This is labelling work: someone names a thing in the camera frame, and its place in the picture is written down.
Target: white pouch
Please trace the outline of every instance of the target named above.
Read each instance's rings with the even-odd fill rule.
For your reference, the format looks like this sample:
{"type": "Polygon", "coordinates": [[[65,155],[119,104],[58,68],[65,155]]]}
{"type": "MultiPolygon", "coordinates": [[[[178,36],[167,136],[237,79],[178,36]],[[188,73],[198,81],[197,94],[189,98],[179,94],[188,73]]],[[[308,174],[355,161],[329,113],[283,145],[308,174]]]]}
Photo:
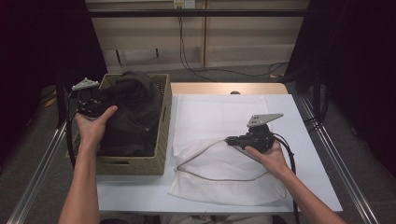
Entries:
{"type": "Polygon", "coordinates": [[[224,96],[179,96],[173,144],[178,166],[168,193],[228,205],[258,205],[286,197],[278,179],[223,141],[245,134],[253,114],[268,113],[263,97],[228,97],[241,97],[243,103],[227,102],[224,96]]]}

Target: beige basket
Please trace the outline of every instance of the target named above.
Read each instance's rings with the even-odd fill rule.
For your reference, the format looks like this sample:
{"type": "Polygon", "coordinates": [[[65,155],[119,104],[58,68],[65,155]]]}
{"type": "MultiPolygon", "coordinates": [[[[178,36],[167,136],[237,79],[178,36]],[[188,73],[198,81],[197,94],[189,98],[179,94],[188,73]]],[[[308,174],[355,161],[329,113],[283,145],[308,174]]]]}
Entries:
{"type": "MultiPolygon", "coordinates": [[[[121,74],[106,74],[100,89],[115,84],[121,74]]],[[[169,75],[149,75],[163,94],[163,105],[157,132],[156,147],[153,157],[96,157],[98,175],[163,175],[166,147],[168,145],[169,122],[171,119],[172,90],[169,75]]],[[[74,149],[79,146],[79,135],[74,140],[74,149]]]]}

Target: white tabletop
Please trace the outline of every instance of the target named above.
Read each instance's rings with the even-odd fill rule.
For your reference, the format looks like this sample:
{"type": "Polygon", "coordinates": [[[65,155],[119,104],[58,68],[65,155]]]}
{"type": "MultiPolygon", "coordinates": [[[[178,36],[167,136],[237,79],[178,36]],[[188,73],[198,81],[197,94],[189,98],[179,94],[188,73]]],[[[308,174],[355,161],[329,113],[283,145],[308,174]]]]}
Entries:
{"type": "MultiPolygon", "coordinates": [[[[250,95],[265,97],[269,113],[282,112],[284,117],[271,122],[273,131],[288,141],[295,154],[297,176],[333,211],[342,211],[331,182],[326,175],[318,153],[307,133],[304,122],[292,99],[287,94],[250,95]]],[[[176,159],[172,153],[175,129],[175,109],[178,95],[173,96],[170,132],[165,171],[162,176],[99,175],[97,179],[99,207],[104,212],[187,213],[187,214],[246,214],[292,212],[292,198],[288,196],[274,203],[260,206],[231,206],[198,203],[179,199],[167,191],[173,181],[176,159]]]]}

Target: table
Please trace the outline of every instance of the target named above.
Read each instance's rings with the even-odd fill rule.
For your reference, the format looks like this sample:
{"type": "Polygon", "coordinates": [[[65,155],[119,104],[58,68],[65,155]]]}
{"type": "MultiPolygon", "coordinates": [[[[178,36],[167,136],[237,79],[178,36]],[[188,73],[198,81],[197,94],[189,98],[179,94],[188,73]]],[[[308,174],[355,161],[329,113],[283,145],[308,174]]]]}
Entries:
{"type": "MultiPolygon", "coordinates": [[[[97,178],[99,207],[102,212],[137,212],[143,214],[254,214],[254,213],[288,213],[292,212],[292,198],[288,194],[285,199],[263,206],[230,206],[210,203],[191,202],[167,194],[173,180],[174,168],[177,165],[172,155],[173,130],[175,128],[175,107],[179,94],[230,94],[239,91],[244,94],[265,95],[267,104],[274,110],[285,111],[278,127],[284,133],[291,147],[302,144],[310,149],[308,155],[296,157],[298,176],[311,188],[318,197],[334,211],[342,211],[341,205],[332,189],[330,181],[316,154],[315,148],[306,132],[303,121],[294,101],[287,94],[282,84],[258,83],[172,83],[173,106],[168,140],[165,172],[162,176],[123,176],[99,175],[97,178]]],[[[302,155],[302,150],[295,152],[302,155]]]]}

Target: person's left hand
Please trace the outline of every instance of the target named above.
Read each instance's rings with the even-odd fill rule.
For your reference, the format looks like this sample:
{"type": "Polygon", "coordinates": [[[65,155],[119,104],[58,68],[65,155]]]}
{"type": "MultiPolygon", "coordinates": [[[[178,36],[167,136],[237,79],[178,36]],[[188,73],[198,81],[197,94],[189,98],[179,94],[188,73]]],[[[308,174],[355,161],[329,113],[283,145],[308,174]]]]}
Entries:
{"type": "Polygon", "coordinates": [[[109,107],[102,116],[96,119],[88,118],[77,113],[75,121],[77,123],[81,139],[80,145],[85,145],[87,148],[93,147],[94,149],[97,149],[105,133],[106,122],[114,115],[117,109],[117,106],[113,105],[109,107]]]}

